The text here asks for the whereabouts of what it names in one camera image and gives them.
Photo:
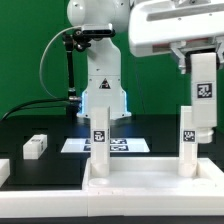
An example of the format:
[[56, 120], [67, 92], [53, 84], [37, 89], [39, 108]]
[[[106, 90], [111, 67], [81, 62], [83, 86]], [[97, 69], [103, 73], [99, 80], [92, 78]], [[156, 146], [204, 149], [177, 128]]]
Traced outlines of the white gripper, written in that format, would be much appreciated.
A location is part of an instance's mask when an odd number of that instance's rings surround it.
[[219, 69], [224, 68], [224, 0], [148, 0], [137, 4], [129, 20], [129, 46], [136, 57], [162, 54], [169, 45], [182, 74], [190, 72], [189, 40], [216, 37]]

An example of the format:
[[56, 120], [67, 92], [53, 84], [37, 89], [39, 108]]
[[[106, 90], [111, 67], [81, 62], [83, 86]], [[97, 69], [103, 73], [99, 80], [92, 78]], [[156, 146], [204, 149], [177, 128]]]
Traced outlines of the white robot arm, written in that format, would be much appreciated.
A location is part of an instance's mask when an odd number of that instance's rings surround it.
[[74, 27], [74, 47], [87, 53], [87, 88], [79, 115], [108, 107], [110, 118], [129, 117], [120, 83], [121, 53], [112, 43], [127, 32], [136, 57], [173, 53], [187, 72], [187, 54], [214, 50], [224, 65], [224, 0], [69, 0], [67, 17]]

